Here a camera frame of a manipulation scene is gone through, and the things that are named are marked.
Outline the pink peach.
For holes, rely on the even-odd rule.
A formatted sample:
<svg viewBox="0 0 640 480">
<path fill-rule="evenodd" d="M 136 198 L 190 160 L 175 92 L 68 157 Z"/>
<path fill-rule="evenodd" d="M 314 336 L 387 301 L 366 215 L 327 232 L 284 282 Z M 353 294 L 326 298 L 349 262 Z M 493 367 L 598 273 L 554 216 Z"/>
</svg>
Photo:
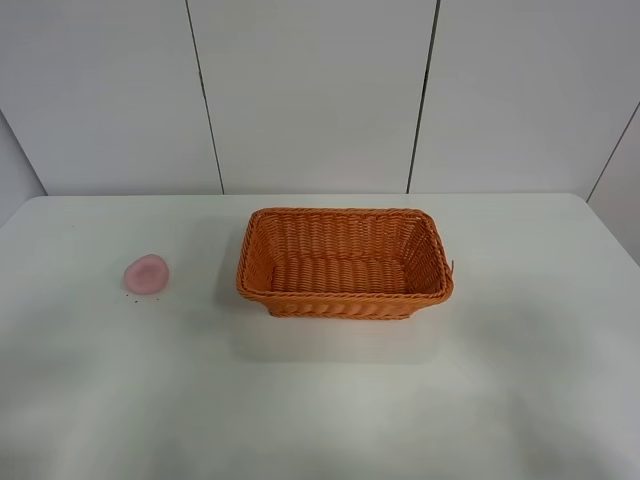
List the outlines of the pink peach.
<svg viewBox="0 0 640 480">
<path fill-rule="evenodd" d="M 169 282 L 169 268 L 164 259 L 155 254 L 145 255 L 127 267 L 123 284 L 138 295 L 151 295 L 162 291 Z"/>
</svg>

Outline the orange woven basket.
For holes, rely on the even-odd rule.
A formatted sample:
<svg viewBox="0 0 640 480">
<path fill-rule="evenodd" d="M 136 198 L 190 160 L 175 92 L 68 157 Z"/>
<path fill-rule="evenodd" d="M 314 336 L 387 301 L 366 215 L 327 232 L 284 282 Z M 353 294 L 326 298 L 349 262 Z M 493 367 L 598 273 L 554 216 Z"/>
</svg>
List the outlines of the orange woven basket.
<svg viewBox="0 0 640 480">
<path fill-rule="evenodd" d="M 447 301 L 454 281 L 421 210 L 265 208 L 249 219 L 236 288 L 275 317 L 401 320 Z"/>
</svg>

